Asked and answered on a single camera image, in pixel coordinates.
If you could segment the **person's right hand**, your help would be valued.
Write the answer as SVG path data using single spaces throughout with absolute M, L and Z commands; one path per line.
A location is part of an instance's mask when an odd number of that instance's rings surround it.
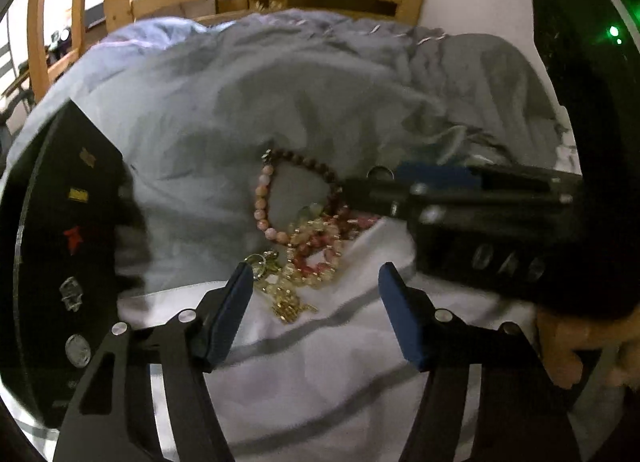
M 538 309 L 536 327 L 542 363 L 556 386 L 569 390 L 582 378 L 584 364 L 578 350 L 617 347 L 618 357 L 606 384 L 639 387 L 639 307 L 628 317 L 607 323 L 558 317 Z

